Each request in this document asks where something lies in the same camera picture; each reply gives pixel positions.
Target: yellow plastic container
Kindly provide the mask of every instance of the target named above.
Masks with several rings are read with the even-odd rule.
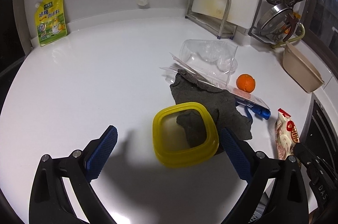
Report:
[[[176,123],[180,112],[195,110],[202,117],[206,139],[193,148],[187,142],[184,128]],[[170,168],[188,167],[214,156],[219,139],[215,123],[207,109],[199,103],[188,102],[161,110],[153,120],[153,145],[156,157]]]

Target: snack wrapper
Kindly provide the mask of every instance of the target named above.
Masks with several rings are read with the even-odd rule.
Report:
[[[299,143],[299,137],[291,115],[279,109],[276,122],[278,159],[285,160],[289,155],[293,155],[293,147],[296,143]]]
[[[63,0],[43,0],[35,13],[40,46],[67,35]]]

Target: blue plastic object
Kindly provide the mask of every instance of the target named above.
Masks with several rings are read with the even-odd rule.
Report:
[[[117,129],[114,126],[110,126],[108,129],[105,137],[86,161],[86,179],[88,182],[99,177],[104,164],[117,143]]]
[[[221,130],[219,140],[239,178],[250,183],[252,179],[251,164],[241,148],[237,145],[236,141],[232,138],[227,128]]]

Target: orange fruit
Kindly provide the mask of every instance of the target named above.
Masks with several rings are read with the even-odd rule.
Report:
[[[241,74],[236,80],[237,88],[245,92],[253,92],[256,87],[255,80],[249,74]]]

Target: white table surface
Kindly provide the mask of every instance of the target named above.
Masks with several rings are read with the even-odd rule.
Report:
[[[184,18],[130,20],[72,32],[28,55],[0,116],[0,187],[25,223],[41,156],[68,156],[111,124],[118,142],[91,185],[118,224],[217,224],[225,218],[246,186],[225,153],[169,169],[153,152],[153,117],[174,104],[159,67],[173,63],[169,52],[178,56],[186,39],[215,37]],[[239,47],[236,59],[230,84],[252,75],[253,94],[272,113],[269,120],[254,118],[249,143],[275,157],[278,108],[301,131],[311,95],[283,70],[280,53],[258,44]],[[65,184],[77,215],[86,219]]]

